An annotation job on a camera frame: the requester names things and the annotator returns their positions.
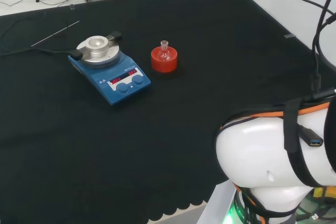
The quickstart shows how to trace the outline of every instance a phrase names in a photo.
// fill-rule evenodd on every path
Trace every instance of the black cloth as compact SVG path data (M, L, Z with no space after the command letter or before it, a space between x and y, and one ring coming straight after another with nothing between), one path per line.
M10 50L123 34L152 86L116 106L66 56L0 58L1 223L139 223L208 201L226 177L213 134L237 108L310 92L310 50L252 0L111 0L0 18ZM168 40L178 70L151 69ZM324 88L335 75L322 70Z

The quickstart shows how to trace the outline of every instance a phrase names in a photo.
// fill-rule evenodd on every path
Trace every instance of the black strap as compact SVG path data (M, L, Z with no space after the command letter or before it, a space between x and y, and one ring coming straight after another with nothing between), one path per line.
M303 157L298 133L298 116L301 103L302 98L286 103L283 117L284 146L288 154L289 162L298 179L306 186L322 187L310 174Z
M295 209L290 210L288 212L274 212L266 209L262 209L260 207L255 206L248 197L243 193L241 194L244 200L244 203L247 205L248 209L250 209L252 212L256 213L259 216L262 216L264 218L270 219L270 218L282 218L286 216L292 215L299 206L297 206Z

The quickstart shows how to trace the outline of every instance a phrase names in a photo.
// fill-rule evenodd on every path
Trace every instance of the white label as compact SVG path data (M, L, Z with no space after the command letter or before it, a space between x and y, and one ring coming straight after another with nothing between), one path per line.
M314 214L312 217L311 217L313 220L317 220L319 218L319 216L317 214Z

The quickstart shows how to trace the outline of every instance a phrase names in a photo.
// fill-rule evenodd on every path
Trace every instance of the red led display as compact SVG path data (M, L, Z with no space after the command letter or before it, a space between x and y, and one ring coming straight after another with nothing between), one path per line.
M132 74L135 74L136 72L137 72L136 69L132 69L132 70L126 72L126 73L123 73L121 76L118 76L117 78L114 78L114 79L111 80L110 82L111 82L112 84L115 84L115 83L121 81L122 79L125 79L126 77L131 76Z

